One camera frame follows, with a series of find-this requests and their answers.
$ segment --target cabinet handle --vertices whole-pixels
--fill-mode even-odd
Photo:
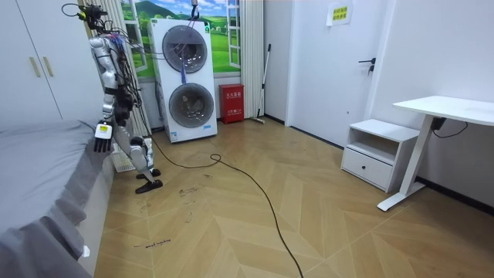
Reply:
[[[36,61],[34,60],[34,58],[29,57],[29,59],[31,60],[31,65],[32,65],[32,69],[34,70],[34,73],[36,73],[37,77],[41,77],[41,74],[39,74],[38,66],[36,65]]]
[[[48,58],[43,57],[43,61],[45,61],[46,69],[48,70],[48,74],[53,77],[52,68],[49,66]]]

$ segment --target yellow sign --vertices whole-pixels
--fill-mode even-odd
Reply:
[[[347,17],[348,7],[335,8],[333,10],[333,20],[341,20]]]

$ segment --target mop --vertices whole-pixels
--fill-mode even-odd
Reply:
[[[257,117],[250,117],[249,119],[255,120],[258,123],[264,124],[265,121],[259,119],[261,114],[262,102],[264,101],[264,83],[266,82],[266,73],[268,71],[269,53],[271,52],[271,43],[268,45],[268,56],[266,57],[266,66],[264,67],[264,74],[262,75],[262,86],[261,86],[261,100],[259,101],[259,107],[257,108]]]

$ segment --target round porthole window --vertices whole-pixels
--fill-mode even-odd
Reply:
[[[201,34],[187,25],[177,25],[164,35],[163,54],[168,64],[180,72],[182,58],[185,72],[195,73],[200,70],[208,58],[206,42]]]
[[[183,127],[205,124],[215,107],[209,91],[196,83],[180,85],[170,97],[170,114]]]

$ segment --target drawer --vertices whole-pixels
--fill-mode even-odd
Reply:
[[[357,151],[345,148],[342,168],[387,189],[393,167]]]

